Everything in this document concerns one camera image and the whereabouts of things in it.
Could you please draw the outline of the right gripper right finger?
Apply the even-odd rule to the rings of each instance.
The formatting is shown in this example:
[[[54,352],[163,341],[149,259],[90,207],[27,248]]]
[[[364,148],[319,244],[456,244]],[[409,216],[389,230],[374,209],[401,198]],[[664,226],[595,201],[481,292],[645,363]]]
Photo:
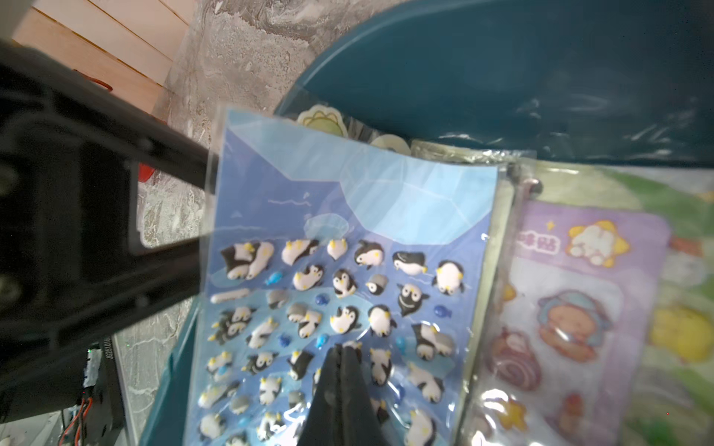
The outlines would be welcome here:
[[[387,445],[372,407],[356,350],[341,349],[340,426],[343,445]]]

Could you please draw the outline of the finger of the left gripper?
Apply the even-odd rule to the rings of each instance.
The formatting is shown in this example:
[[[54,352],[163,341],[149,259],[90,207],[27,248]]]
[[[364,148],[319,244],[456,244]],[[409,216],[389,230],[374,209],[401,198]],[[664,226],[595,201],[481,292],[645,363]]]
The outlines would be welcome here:
[[[31,48],[1,46],[1,387],[196,294],[200,243],[137,229],[138,168],[202,188],[208,150]]]

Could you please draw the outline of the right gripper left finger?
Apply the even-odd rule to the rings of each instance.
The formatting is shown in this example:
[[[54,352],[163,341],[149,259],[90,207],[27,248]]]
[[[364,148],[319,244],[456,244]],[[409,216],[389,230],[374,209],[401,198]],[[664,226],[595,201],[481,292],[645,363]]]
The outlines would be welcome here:
[[[342,345],[337,345],[330,349],[325,358],[298,446],[342,444],[341,363]]]

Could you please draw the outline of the blue penguin sticker sheet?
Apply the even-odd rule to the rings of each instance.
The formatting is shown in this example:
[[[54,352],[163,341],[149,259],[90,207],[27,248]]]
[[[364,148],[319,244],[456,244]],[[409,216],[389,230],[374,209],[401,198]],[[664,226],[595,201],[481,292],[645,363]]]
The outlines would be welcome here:
[[[298,444],[337,347],[386,442],[451,442],[500,169],[221,124],[185,443]]]

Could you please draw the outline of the teal storage tray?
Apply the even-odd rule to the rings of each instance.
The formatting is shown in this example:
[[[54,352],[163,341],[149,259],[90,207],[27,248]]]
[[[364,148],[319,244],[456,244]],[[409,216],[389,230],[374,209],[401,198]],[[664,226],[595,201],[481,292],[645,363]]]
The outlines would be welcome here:
[[[405,140],[470,151],[489,145],[527,149],[549,162],[585,167],[679,171],[671,187],[713,195],[713,5],[415,1],[343,37],[303,73],[273,116],[262,116],[303,126],[299,113],[316,103]],[[197,323],[206,304],[221,118],[228,109],[240,110],[221,102],[206,136],[215,178],[204,185],[201,287],[177,366],[175,392],[184,402],[171,410],[167,401],[159,401],[154,422],[145,430],[143,441],[149,445],[188,445],[184,434]],[[501,171],[459,423],[446,444],[460,445],[457,434],[481,358],[487,316],[511,263],[531,182],[516,159],[432,162],[494,165]]]

